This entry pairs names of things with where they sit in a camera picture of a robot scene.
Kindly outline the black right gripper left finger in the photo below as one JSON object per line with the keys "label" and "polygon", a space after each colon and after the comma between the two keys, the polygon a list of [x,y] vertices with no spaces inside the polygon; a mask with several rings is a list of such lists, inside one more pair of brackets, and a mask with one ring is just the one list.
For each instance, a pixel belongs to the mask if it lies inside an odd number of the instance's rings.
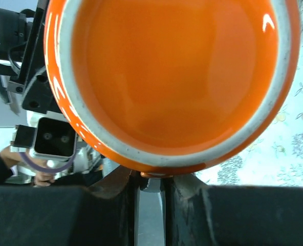
{"label": "black right gripper left finger", "polygon": [[134,245],[135,172],[89,188],[0,187],[0,245]]}

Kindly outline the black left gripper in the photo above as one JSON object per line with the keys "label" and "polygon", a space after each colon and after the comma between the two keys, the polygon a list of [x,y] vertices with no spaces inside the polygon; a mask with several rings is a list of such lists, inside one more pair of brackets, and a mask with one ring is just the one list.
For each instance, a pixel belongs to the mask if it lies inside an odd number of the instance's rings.
{"label": "black left gripper", "polygon": [[22,95],[21,107],[46,114],[60,113],[51,91],[44,60],[44,29],[49,1],[38,1],[33,25],[26,42],[19,75],[12,76],[8,90]]}

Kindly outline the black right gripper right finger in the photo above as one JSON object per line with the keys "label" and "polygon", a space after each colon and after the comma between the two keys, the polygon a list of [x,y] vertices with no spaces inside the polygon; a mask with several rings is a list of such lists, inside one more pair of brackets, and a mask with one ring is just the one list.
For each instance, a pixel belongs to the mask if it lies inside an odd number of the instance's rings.
{"label": "black right gripper right finger", "polygon": [[303,187],[163,184],[166,245],[303,245]]}

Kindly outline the orange mug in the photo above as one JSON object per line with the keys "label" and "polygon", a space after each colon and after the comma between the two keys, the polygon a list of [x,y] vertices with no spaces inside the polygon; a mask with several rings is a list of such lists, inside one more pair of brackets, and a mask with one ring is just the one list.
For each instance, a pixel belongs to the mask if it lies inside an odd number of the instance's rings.
{"label": "orange mug", "polygon": [[297,1],[50,1],[44,55],[55,100],[88,145],[178,175],[264,132],[299,44]]}

